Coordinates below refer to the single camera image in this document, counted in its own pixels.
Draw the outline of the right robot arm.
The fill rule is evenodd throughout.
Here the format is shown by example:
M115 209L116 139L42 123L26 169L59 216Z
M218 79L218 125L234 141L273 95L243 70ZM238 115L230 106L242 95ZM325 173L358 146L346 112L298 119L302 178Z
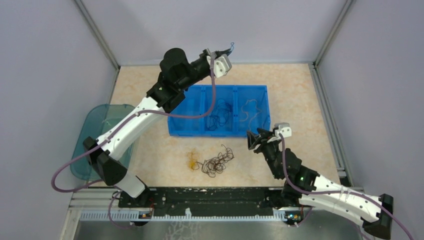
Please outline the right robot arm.
M287 206L315 207L346 218L383 240L391 239L394 198L388 194L368 195L338 184L302 164L285 147L285 129L259 128L247 132L247 147L263 154L273 177L285 180L281 199Z

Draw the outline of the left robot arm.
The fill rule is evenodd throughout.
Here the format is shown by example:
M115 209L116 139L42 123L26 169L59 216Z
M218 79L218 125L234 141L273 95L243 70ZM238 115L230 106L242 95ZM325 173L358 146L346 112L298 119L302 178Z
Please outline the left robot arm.
M215 99L215 80L231 70L229 55L232 52L232 47L216 51L205 49L198 59L189 62L181 48L168 50L159 63L157 82L134 110L109 132L96 139L87 137L83 141L87 161L101 181L128 194L136 206L146 206L150 200L149 188L138 176L129 172L119 159L162 116L177 117L172 111L185 99L185 92L192 85L210 77L212 97Z

